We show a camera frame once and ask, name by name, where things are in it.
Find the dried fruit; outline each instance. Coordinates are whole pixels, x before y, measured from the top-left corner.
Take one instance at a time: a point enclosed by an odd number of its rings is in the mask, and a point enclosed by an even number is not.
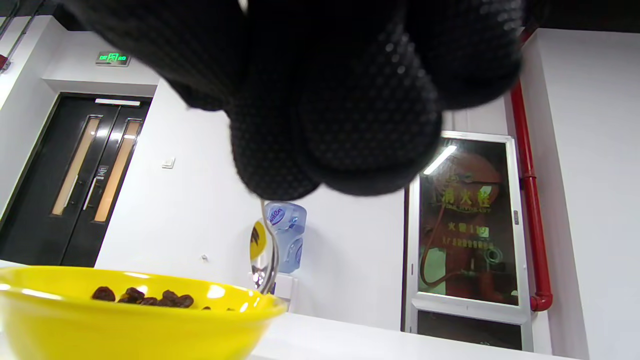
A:
[[[171,290],[166,290],[162,294],[162,298],[158,300],[155,297],[145,297],[145,294],[136,289],[136,288],[128,288],[127,291],[122,294],[120,300],[118,302],[124,304],[139,304],[144,306],[164,306],[164,307],[181,307],[181,308],[189,308],[193,305],[194,300],[191,295],[182,295],[178,296]],[[107,286],[101,286],[92,295],[92,299],[95,300],[104,300],[104,301],[115,301],[116,295],[109,289]],[[209,306],[205,307],[203,310],[211,310]]]
[[[193,305],[193,297],[191,297],[191,295],[183,295],[175,299],[173,303],[176,307],[188,309],[189,307],[191,307],[191,305]]]
[[[140,302],[140,305],[156,306],[158,305],[158,299],[155,297],[145,297]]]
[[[128,288],[127,291],[122,294],[118,302],[125,302],[126,304],[139,304],[142,299],[145,298],[145,293],[136,289]]]
[[[93,292],[91,299],[114,302],[116,300],[116,294],[107,286],[101,286]]]
[[[164,306],[164,307],[173,307],[173,302],[170,302],[169,300],[162,298],[160,299],[160,301],[156,304],[156,306]]]
[[[162,293],[162,298],[169,300],[171,303],[174,303],[178,299],[178,295],[171,290],[166,290]]]

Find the exit sign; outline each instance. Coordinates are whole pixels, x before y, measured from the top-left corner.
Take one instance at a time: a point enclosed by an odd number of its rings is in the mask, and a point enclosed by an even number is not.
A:
[[[98,66],[127,67],[131,57],[125,53],[117,53],[115,51],[101,51],[95,59]]]

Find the blue water jug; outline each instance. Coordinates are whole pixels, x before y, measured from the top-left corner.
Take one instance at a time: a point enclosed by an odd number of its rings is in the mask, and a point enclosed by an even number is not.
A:
[[[307,210],[290,202],[273,201],[266,205],[266,213],[280,249],[278,271],[291,274],[300,267]]]

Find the double door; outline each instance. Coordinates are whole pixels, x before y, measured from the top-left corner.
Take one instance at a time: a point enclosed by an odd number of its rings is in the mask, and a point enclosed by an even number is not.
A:
[[[0,259],[93,266],[150,99],[63,94],[0,224]]]

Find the fire hydrant cabinet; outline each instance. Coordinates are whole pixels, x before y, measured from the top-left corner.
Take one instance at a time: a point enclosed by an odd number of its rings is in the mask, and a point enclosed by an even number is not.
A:
[[[533,351],[512,137],[444,131],[405,199],[404,330]]]

